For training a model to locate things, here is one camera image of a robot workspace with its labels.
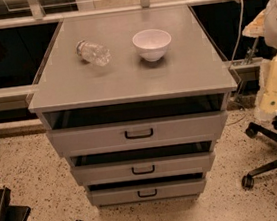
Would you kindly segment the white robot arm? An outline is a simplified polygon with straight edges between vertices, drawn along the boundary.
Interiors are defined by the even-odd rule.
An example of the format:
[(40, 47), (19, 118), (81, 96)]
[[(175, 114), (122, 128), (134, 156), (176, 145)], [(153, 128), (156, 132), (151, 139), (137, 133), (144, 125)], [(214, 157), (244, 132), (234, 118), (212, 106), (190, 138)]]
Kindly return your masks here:
[[(263, 37), (265, 44), (277, 50), (277, 0), (269, 0), (244, 29), (246, 37)], [(259, 87), (255, 100), (255, 117), (268, 121), (277, 116), (277, 54), (271, 60), (263, 60), (260, 66)]]

